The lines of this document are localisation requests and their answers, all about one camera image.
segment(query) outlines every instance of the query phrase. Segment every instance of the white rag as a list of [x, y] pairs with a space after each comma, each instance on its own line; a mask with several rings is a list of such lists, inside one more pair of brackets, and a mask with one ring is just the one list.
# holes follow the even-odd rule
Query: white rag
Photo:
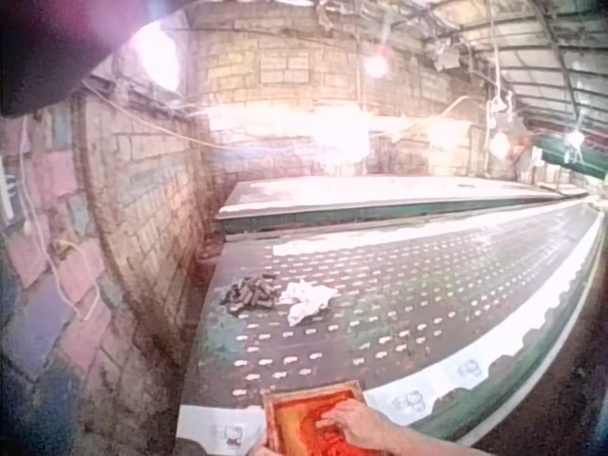
[[338, 291], [325, 285], [313, 286], [304, 280], [299, 283], [291, 282], [287, 290], [281, 294], [279, 303], [292, 304], [287, 315], [289, 326], [295, 326], [309, 315], [318, 314], [326, 309]]

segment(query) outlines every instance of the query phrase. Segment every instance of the long printing table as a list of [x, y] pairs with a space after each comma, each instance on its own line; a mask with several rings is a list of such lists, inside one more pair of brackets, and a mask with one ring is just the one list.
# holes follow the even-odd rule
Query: long printing table
[[[458, 439], [527, 378], [584, 297], [603, 215], [580, 200], [424, 225], [225, 244], [185, 378], [177, 454], [245, 454], [262, 395], [357, 379], [394, 422]], [[232, 316], [243, 277], [337, 289], [290, 328], [288, 306]]]

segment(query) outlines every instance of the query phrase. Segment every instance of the cloth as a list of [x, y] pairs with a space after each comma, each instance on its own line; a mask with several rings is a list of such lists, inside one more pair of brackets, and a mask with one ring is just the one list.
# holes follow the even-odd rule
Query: cloth
[[289, 326], [295, 326], [304, 318], [318, 314], [326, 309], [338, 291], [325, 285], [313, 286], [300, 280], [299, 283], [291, 282], [287, 289], [281, 294], [280, 304], [291, 304], [292, 307], [287, 315]]

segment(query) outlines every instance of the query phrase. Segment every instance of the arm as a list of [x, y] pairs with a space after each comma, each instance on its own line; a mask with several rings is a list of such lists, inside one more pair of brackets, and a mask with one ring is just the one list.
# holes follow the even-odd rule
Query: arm
[[356, 446], [386, 451], [394, 456], [483, 456], [486, 453], [427, 437], [391, 423], [384, 415], [354, 400], [338, 404], [323, 415], [338, 424], [347, 441]]

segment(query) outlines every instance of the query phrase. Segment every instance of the pile of metal pegs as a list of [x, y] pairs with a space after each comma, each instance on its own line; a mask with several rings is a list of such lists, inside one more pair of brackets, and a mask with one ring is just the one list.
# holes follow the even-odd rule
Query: pile of metal pegs
[[276, 274], [272, 273], [247, 275], [232, 284], [221, 304], [228, 306], [228, 312], [232, 315], [245, 308], [272, 309], [280, 295], [280, 287], [275, 285], [275, 279]]

